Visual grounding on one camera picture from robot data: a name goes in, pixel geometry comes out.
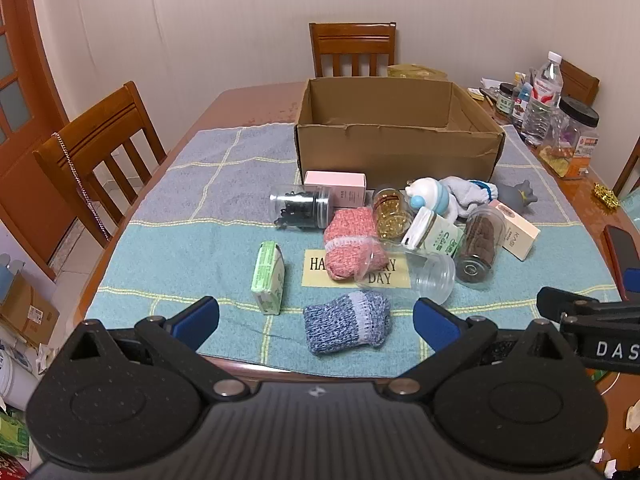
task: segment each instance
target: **blue knitted sock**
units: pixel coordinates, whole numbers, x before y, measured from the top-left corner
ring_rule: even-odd
[[[379,292],[358,290],[326,304],[306,306],[306,341],[313,354],[385,342],[391,329],[389,301]]]

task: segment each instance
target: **plastic water bottle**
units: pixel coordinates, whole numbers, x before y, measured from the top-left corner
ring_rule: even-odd
[[[511,124],[516,128],[522,127],[522,120],[531,99],[531,91],[533,90],[530,83],[524,83],[522,89],[513,100],[513,112],[511,113]]]
[[[529,105],[522,120],[521,137],[527,144],[539,146],[551,124],[551,113],[558,106],[562,91],[560,62],[562,56],[549,52],[548,61],[540,67],[535,80]]]

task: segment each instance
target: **wooden dining table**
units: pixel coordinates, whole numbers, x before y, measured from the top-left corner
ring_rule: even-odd
[[[146,194],[162,178],[167,168],[173,163],[176,156],[193,136],[200,130],[210,130],[213,128],[295,122],[303,88],[303,82],[239,88],[222,92],[222,94],[212,102],[209,108],[193,123],[193,126],[184,134],[171,152],[168,153],[164,163],[156,169],[151,181],[149,181],[142,192],[140,192],[133,206],[126,212],[123,221],[117,227],[113,238],[104,249],[84,287],[74,317],[76,323],[84,319],[100,282],[104,277],[114,248],[136,209],[144,200]],[[494,114],[494,109],[486,101],[482,103],[482,106],[498,123],[505,123],[502,118]],[[605,225],[610,224],[628,231],[632,234],[635,244],[638,247],[640,246],[640,234],[632,221],[621,208],[615,211],[608,210],[593,196],[594,183],[599,182],[595,174],[590,173],[581,180],[564,181],[556,178],[556,181],[595,241],[607,267],[609,267],[609,270],[612,272],[612,259],[604,239],[603,229]],[[588,264],[588,262],[576,262],[576,266]],[[319,380],[318,376],[310,376],[288,370],[276,370],[262,365],[235,362],[222,358],[206,358],[217,366],[224,368],[229,373],[249,382],[259,380]],[[322,378],[321,380],[340,379]],[[378,379],[376,381],[385,383],[387,380]],[[625,419],[628,408],[640,399],[640,376],[612,372],[599,381],[596,387],[600,391],[609,413],[609,424],[604,434],[604,441],[601,447],[606,450],[606,456],[617,460],[616,465],[618,469],[630,469],[639,465],[640,431],[632,433],[626,430]],[[599,468],[604,468],[604,463],[600,464]]]

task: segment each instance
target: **blue gripper pad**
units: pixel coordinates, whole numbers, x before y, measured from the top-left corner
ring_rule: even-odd
[[[428,298],[420,298],[414,304],[414,329],[436,352],[453,343],[467,328],[466,321]]]
[[[622,275],[622,285],[629,292],[640,292],[640,269],[627,269]]]
[[[205,296],[164,322],[164,329],[194,352],[215,332],[220,320],[218,302]]]

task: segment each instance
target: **gray toy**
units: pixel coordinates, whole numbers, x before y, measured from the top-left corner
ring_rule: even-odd
[[[498,189],[498,200],[519,215],[524,213],[524,208],[527,205],[538,201],[538,197],[533,194],[528,180],[517,186],[496,184],[495,187]]]

